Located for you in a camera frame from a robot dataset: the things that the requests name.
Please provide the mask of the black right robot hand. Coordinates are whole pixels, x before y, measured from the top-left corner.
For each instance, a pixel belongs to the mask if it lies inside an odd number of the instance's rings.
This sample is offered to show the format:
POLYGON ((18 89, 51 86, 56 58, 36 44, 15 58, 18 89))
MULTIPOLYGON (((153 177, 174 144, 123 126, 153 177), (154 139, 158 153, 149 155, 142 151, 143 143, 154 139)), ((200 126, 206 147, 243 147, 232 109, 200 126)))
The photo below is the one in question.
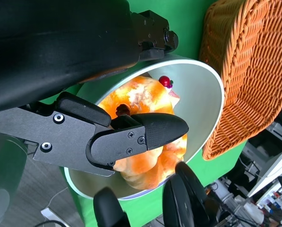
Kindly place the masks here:
MULTIPOLYGON (((129 227, 130 222, 113 191, 105 187, 93 201, 100 227, 129 227)), ((214 227, 218 223, 220 204, 208 196, 198 177, 184 162, 166 182, 162 195, 163 221, 166 227, 214 227)))

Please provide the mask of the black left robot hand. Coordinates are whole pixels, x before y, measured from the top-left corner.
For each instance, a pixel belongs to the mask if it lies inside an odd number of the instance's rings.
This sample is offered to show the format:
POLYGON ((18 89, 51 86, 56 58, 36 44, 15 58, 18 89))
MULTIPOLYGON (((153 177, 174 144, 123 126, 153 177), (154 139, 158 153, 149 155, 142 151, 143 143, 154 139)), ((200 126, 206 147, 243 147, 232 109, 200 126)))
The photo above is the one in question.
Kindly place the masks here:
POLYGON ((0 133, 38 144, 37 161, 110 176, 117 160, 188 132, 172 114, 115 120, 72 85, 178 47, 167 19, 125 0, 0 0, 0 133))

